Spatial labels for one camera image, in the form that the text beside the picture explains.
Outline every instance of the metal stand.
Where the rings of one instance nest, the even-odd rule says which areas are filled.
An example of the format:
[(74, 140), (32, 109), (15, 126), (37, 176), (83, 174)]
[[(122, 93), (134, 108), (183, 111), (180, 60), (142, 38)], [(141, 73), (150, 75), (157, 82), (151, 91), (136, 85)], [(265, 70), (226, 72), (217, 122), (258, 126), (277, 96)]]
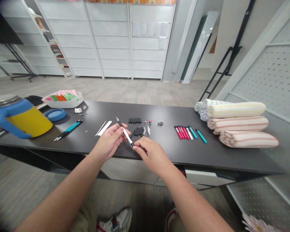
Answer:
[[(245, 13), (245, 16), (244, 16), (244, 19), (242, 21), (242, 25), (241, 25), (241, 28), (239, 29), (239, 32), (238, 32), (238, 35), (237, 35), (237, 38), (236, 38), (236, 41), (235, 41), (235, 44), (234, 44), (234, 47), (229, 47), (227, 52), (225, 53), (224, 57), (222, 58), (218, 68), (216, 69), (213, 77), (210, 79), (209, 81), (209, 84), (207, 85), (206, 89), (204, 90), (201, 98), (199, 99), (199, 102), (202, 101), (202, 98), (204, 97), (204, 95), (206, 93), (208, 93), (208, 97), (207, 98), (210, 98), (210, 96), (212, 95), (212, 93), (215, 91), (217, 85), (219, 84), (219, 82), (221, 81), (221, 79), (223, 78), (223, 76), (231, 76), (231, 74), (229, 74), (230, 72), (230, 68), (232, 66), (232, 63), (235, 59), (235, 57), (238, 55), (239, 51), (241, 50), (242, 46), (239, 46), (239, 43), (241, 42), (241, 39), (243, 37), (243, 34), (244, 34), (244, 31), (245, 31), (245, 28), (247, 26), (247, 23), (248, 23), (248, 20), (249, 20), (249, 17), (251, 15), (251, 11), (254, 7), (254, 4), (255, 4), (256, 0), (250, 0), (250, 3), (249, 3), (249, 6), (246, 10), (246, 13)], [(224, 63), (225, 59), (227, 58), (229, 52), (232, 51), (232, 54), (231, 54), (231, 57), (230, 57), (230, 60), (229, 60), (229, 63), (228, 65), (226, 66), (225, 70), (223, 72), (219, 72), (219, 69), (221, 68), (222, 64)], [(212, 91), (207, 91), (210, 84), (213, 82), (215, 76), (217, 74), (221, 74), (220, 78), (218, 79), (217, 83), (215, 84), (215, 86), (213, 87)]]
[(21, 57), (19, 56), (19, 54), (17, 53), (17, 51), (15, 51), (15, 49), (13, 48), (13, 46), (11, 44), (5, 43), (4, 45), (10, 50), (10, 52), (16, 58), (16, 60), (8, 60), (7, 62), (10, 62), (10, 63), (20, 63), (25, 68), (25, 70), (29, 73), (29, 74), (24, 74), (24, 75), (20, 75), (20, 76), (13, 76), (13, 77), (11, 77), (12, 81), (14, 81), (14, 78), (20, 78), (20, 77), (29, 77), (28, 80), (30, 82), (32, 82), (31, 79), (34, 78), (34, 77), (36, 77), (36, 76), (42, 76), (42, 77), (46, 78), (45, 75), (33, 73), (31, 71), (31, 69), (29, 68), (29, 66), (26, 64), (26, 61), (24, 61), (24, 60), (21, 59)]

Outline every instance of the carpet floor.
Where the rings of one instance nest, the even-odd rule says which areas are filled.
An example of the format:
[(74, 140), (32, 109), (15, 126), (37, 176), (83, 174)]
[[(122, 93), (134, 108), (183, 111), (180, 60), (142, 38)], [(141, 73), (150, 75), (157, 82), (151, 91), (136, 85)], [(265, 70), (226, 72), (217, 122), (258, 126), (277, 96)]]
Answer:
[[(193, 107), (207, 83), (62, 77), (38, 77), (30, 83), (25, 79), (0, 78), (0, 94), (45, 96), (60, 89), (77, 89), (89, 101)], [(213, 97), (224, 84), (218, 85)], [(13, 230), (65, 177), (0, 155), (0, 225)], [(240, 226), (219, 188), (200, 193), (235, 231), (239, 231)], [(96, 179), (88, 199), (93, 200), (101, 220), (108, 220), (123, 207), (130, 206), (133, 213), (130, 232), (160, 231), (164, 217), (174, 206), (166, 187), (104, 179)]]

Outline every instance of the flower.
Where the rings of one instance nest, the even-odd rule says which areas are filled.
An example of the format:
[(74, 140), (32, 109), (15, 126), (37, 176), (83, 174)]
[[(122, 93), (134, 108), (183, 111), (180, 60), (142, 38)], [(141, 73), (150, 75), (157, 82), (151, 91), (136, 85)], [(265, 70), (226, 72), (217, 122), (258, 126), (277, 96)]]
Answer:
[(243, 214), (242, 221), (247, 227), (245, 229), (249, 232), (282, 232), (280, 229), (277, 229), (273, 226), (266, 224), (263, 220), (257, 220), (254, 216)]

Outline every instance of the blue lid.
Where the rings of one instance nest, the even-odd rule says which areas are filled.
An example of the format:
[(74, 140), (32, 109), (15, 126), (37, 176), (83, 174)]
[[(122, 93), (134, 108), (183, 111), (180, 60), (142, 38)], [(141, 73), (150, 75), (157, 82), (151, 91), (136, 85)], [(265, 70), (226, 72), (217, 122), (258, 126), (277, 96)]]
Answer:
[(63, 119), (67, 115), (67, 113), (64, 111), (64, 109), (54, 109), (46, 112), (44, 115), (50, 121), (58, 121), (60, 119)]

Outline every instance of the container lid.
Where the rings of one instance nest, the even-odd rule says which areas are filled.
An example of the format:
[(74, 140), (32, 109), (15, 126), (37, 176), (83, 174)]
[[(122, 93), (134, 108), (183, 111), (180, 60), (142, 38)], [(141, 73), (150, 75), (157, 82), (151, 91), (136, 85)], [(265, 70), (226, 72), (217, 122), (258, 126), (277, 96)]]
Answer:
[(67, 115), (67, 113), (64, 111), (64, 109), (53, 109), (46, 112), (44, 115), (50, 121), (58, 121), (60, 119), (63, 119)]
[(0, 95), (0, 107), (13, 104), (20, 101), (21, 99), (22, 98), (17, 96), (16, 94)]

